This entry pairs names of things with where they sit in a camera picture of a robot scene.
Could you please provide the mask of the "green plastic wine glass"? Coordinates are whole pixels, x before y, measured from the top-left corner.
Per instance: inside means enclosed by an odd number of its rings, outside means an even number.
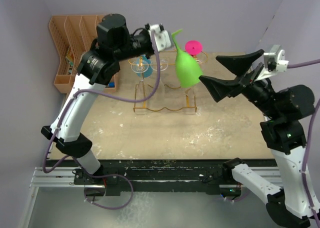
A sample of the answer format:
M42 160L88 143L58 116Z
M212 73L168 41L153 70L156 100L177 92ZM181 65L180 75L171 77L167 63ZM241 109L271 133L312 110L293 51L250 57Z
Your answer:
M190 88L200 82L199 77L203 71L197 61L186 51L183 51L177 42L176 36L183 30L178 29L172 33L176 48L175 73L182 88Z

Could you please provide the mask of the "pink plastic wine glass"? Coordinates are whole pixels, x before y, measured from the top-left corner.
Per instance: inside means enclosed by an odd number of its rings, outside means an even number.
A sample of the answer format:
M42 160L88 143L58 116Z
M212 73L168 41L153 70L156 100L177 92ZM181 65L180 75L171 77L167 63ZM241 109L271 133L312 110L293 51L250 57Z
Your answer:
M203 51L202 43L197 40L189 40L185 44L184 48L185 51L191 56L196 56Z

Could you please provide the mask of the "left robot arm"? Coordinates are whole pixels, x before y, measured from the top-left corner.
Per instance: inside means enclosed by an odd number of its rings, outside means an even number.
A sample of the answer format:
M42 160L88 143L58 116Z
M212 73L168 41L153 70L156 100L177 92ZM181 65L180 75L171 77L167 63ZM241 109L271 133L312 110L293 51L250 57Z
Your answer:
M71 157L78 162L91 184L101 182L103 166L91 150L93 143L81 133L81 128L96 98L104 95L105 87L120 71L121 61L155 55L159 62L159 53L174 46L172 33L161 23L148 23L130 33L126 18L119 13L104 16L97 24L96 32L97 37L89 51L81 57L62 110L51 125L41 129L65 158Z

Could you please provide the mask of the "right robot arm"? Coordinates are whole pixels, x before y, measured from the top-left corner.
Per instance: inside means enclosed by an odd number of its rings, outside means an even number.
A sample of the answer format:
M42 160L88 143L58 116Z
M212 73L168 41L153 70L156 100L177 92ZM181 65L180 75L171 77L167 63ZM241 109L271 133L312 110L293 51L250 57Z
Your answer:
M270 78L291 68L280 45L267 52L219 55L216 60L235 78L222 80L202 75L200 81L214 101L243 95L266 117L260 123L261 133L275 159L282 185L267 181L239 158L223 164L223 180L249 189L281 227L308 228L311 219L319 222L320 203L307 165L310 138L300 123L303 118L313 117L319 108L313 91L302 84L274 91Z

